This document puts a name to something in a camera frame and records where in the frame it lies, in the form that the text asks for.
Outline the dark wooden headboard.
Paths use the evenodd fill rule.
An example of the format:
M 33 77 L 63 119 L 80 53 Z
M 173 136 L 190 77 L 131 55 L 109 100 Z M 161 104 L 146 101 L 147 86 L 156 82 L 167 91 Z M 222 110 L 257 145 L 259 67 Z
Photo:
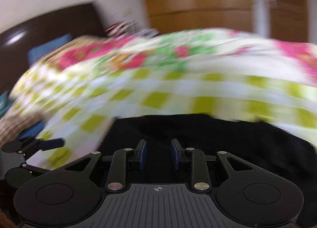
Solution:
M 61 8 L 1 33 L 1 93 L 11 91 L 28 70 L 27 53 L 32 48 L 66 34 L 104 37 L 100 8 L 93 2 Z

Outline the red white striped cloth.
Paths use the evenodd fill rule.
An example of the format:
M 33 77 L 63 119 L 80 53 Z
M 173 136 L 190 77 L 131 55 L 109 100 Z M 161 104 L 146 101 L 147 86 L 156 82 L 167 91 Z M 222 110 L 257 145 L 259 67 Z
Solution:
M 109 26 L 105 30 L 105 34 L 107 37 L 120 37 L 123 34 L 126 34 L 129 28 L 134 28 L 136 24 L 137 21 L 117 22 Z

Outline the wooden wardrobe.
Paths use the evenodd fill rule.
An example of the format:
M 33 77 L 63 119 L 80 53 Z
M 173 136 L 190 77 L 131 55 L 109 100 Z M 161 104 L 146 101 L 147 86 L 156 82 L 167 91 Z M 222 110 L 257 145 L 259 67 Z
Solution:
M 308 41 L 307 0 L 146 0 L 150 26 L 166 34 L 229 28 L 264 37 Z

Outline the blue folded garment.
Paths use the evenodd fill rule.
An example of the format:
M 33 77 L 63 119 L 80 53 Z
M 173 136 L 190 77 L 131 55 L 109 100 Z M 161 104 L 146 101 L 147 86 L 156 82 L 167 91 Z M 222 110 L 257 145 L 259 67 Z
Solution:
M 45 122 L 40 121 L 34 124 L 33 126 L 24 129 L 18 136 L 18 139 L 23 139 L 26 137 L 36 137 L 44 128 L 45 128 Z

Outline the blue pillow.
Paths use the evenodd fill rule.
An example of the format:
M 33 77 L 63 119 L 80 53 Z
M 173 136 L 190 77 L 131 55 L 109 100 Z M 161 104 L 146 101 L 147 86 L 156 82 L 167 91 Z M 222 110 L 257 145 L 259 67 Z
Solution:
M 36 46 L 32 48 L 27 53 L 27 59 L 29 66 L 34 64 L 40 57 L 44 56 L 45 54 L 48 54 L 57 48 L 69 43 L 72 40 L 71 34 L 66 34 L 62 37 L 58 37 L 56 39 L 53 39 L 47 43 L 44 43 L 42 45 Z

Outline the checkered floral bed quilt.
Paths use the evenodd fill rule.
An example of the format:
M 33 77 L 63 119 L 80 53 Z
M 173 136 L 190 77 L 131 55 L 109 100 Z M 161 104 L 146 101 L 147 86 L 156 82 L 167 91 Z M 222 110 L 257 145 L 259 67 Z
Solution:
M 316 45 L 230 29 L 154 38 L 81 36 L 15 84 L 6 118 L 44 120 L 66 145 L 31 163 L 53 169 L 96 149 L 116 117 L 209 114 L 263 119 L 316 143 Z

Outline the beige striped folded garment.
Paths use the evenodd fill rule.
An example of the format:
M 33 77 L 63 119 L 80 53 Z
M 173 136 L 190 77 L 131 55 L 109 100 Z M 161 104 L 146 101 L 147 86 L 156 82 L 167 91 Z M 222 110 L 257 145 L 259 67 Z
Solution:
M 44 119 L 40 112 L 25 115 L 8 115 L 1 118 L 1 147 L 7 142 L 15 140 L 25 129 L 30 128 Z

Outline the black knit sweater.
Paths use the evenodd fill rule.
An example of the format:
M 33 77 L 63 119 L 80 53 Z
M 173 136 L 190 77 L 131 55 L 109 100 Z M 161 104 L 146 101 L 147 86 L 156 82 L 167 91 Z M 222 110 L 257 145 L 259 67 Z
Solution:
M 231 122 L 205 114 L 149 115 L 116 118 L 98 150 L 111 155 L 122 148 L 135 148 L 142 139 L 147 142 L 151 181 L 161 181 L 161 169 L 173 181 L 169 150 L 173 139 L 183 148 L 193 147 L 207 155 L 226 151 L 296 184 L 304 196 L 298 225 L 316 225 L 316 150 L 299 137 L 263 121 Z

